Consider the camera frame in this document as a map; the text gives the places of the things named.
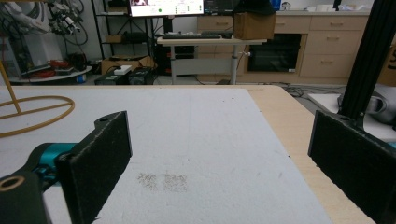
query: drawer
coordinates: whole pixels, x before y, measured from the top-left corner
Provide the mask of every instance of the drawer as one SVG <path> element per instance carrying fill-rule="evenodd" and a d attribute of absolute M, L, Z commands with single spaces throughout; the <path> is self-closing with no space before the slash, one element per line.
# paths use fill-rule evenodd
<path fill-rule="evenodd" d="M 305 55 L 300 77 L 349 77 L 355 55 Z"/>
<path fill-rule="evenodd" d="M 352 54 L 361 39 L 360 31 L 311 31 L 305 54 Z"/>
<path fill-rule="evenodd" d="M 230 16 L 197 17 L 197 30 L 232 30 L 233 18 Z"/>
<path fill-rule="evenodd" d="M 364 30 L 368 17 L 321 17 L 312 18 L 311 30 Z"/>
<path fill-rule="evenodd" d="M 276 16 L 276 34 L 307 34 L 311 17 Z"/>

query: keyboard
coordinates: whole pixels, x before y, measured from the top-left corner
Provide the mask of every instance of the keyboard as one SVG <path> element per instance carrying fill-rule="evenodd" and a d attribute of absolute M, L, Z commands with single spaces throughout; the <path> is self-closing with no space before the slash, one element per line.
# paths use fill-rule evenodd
<path fill-rule="evenodd" d="M 165 34 L 163 39 L 220 39 L 221 35 L 181 35 L 181 34 Z"/>
<path fill-rule="evenodd" d="M 201 35 L 233 35 L 233 31 L 230 30 L 202 31 Z"/>

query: curved wooden rod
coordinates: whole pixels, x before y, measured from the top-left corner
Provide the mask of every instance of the curved wooden rod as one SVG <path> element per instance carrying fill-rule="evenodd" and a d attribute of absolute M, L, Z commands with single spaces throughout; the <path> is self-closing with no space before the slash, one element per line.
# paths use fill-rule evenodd
<path fill-rule="evenodd" d="M 40 111 L 44 111 L 44 110 L 50 110 L 50 109 L 53 109 L 53 108 L 58 108 L 58 107 L 67 106 L 67 105 L 70 105 L 70 108 L 68 108 L 61 115 L 59 115 L 59 116 L 57 116 L 57 117 L 55 117 L 53 119 L 46 120 L 44 122 L 38 123 L 38 124 L 33 125 L 33 126 L 29 126 L 27 128 L 18 129 L 18 130 L 11 131 L 11 132 L 6 132 L 6 133 L 0 133 L 0 138 L 8 137 L 8 136 L 19 134 L 19 133 L 27 133 L 27 132 L 30 132 L 32 130 L 36 130 L 36 129 L 42 128 L 44 126 L 47 126 L 47 125 L 49 125 L 49 124 L 51 124 L 51 123 L 53 123 L 55 121 L 58 121 L 58 120 L 60 120 L 60 119 L 62 119 L 64 117 L 66 117 L 75 108 L 75 102 L 73 100 L 71 100 L 70 98 L 67 98 L 67 97 L 64 97 L 64 96 L 55 96 L 55 95 L 51 95 L 51 96 L 35 96 L 35 97 L 22 98 L 22 99 L 19 99 L 18 101 L 19 102 L 27 102 L 27 101 L 42 100 L 42 99 L 65 100 L 66 103 L 59 104 L 59 105 L 51 105 L 51 106 L 41 107 L 41 108 L 38 108 L 38 109 L 28 110 L 28 111 L 25 111 L 25 112 L 22 111 L 21 113 L 16 113 L 16 114 L 11 114 L 11 115 L 6 115 L 6 116 L 3 116 L 3 117 L 0 117 L 0 119 L 9 119 L 9 118 L 13 118 L 13 117 L 21 116 L 21 115 L 32 114 L 32 113 L 36 113 L 36 112 L 40 112 Z M 13 102 L 9 101 L 9 102 L 5 102 L 5 103 L 0 104 L 0 106 L 11 105 L 11 104 L 13 104 Z"/>
<path fill-rule="evenodd" d="M 32 114 L 32 113 L 36 113 L 36 112 L 40 112 L 40 111 L 44 111 L 44 110 L 50 110 L 50 109 L 54 109 L 54 108 L 70 105 L 70 108 L 68 108 L 61 115 L 59 115 L 59 116 L 57 116 L 57 117 L 55 117 L 53 119 L 46 120 L 44 122 L 38 123 L 38 124 L 33 125 L 33 126 L 29 126 L 27 128 L 22 128 L 22 129 L 18 129 L 18 130 L 11 131 L 11 132 L 6 132 L 6 133 L 0 133 L 0 138 L 8 137 L 8 136 L 19 134 L 19 133 L 27 133 L 27 132 L 30 132 L 32 130 L 36 130 L 36 129 L 42 128 L 44 126 L 47 126 L 47 125 L 49 125 L 49 124 L 51 124 L 51 123 L 53 123 L 55 121 L 58 121 L 58 120 L 60 120 L 60 119 L 62 119 L 64 117 L 66 117 L 75 108 L 74 101 L 71 100 L 70 98 L 67 98 L 67 97 L 64 97 L 64 96 L 49 95 L 49 96 L 34 96 L 34 97 L 27 97 L 27 98 L 17 99 L 15 97 L 14 91 L 12 90 L 11 84 L 9 83 L 6 70 L 4 69 L 4 66 L 3 66 L 1 61 L 0 61 L 0 73 L 1 73 L 1 75 L 3 77 L 4 82 L 6 83 L 9 95 L 11 96 L 11 99 L 12 99 L 12 101 L 8 101 L 8 102 L 0 104 L 0 107 L 1 106 L 5 106 L 5 105 L 14 105 L 16 110 L 17 110 L 17 113 L 2 116 L 2 117 L 0 117 L 0 119 L 9 119 L 9 118 L 17 117 L 17 116 L 22 116 L 22 115 L 26 115 L 26 114 Z M 32 110 L 27 110 L 27 111 L 21 111 L 21 108 L 20 108 L 20 105 L 19 105 L 20 102 L 27 102 L 27 101 L 33 101 L 33 100 L 42 100 L 42 99 L 64 100 L 64 101 L 66 101 L 66 103 L 59 104 L 59 105 L 45 106 L 45 107 L 32 109 Z"/>

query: monitor screen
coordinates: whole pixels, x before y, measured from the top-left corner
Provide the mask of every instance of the monitor screen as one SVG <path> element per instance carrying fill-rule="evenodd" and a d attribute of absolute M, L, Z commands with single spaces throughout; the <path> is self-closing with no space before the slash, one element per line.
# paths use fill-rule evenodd
<path fill-rule="evenodd" d="M 130 0 L 132 17 L 189 16 L 204 14 L 204 0 Z"/>
<path fill-rule="evenodd" d="M 204 13 L 206 15 L 228 16 L 233 14 L 233 8 L 239 0 L 204 0 Z"/>

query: table leg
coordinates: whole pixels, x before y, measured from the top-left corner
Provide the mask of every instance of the table leg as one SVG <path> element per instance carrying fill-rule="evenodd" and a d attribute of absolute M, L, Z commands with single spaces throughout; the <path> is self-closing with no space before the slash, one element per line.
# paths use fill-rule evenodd
<path fill-rule="evenodd" d="M 174 62 L 176 60 L 175 56 L 175 46 L 171 46 L 171 70 L 172 70 L 172 85 L 176 84 L 176 70 Z"/>
<path fill-rule="evenodd" d="M 233 56 L 231 58 L 231 80 L 230 85 L 236 84 L 236 68 L 238 65 L 238 53 L 236 52 L 237 46 L 233 45 Z"/>

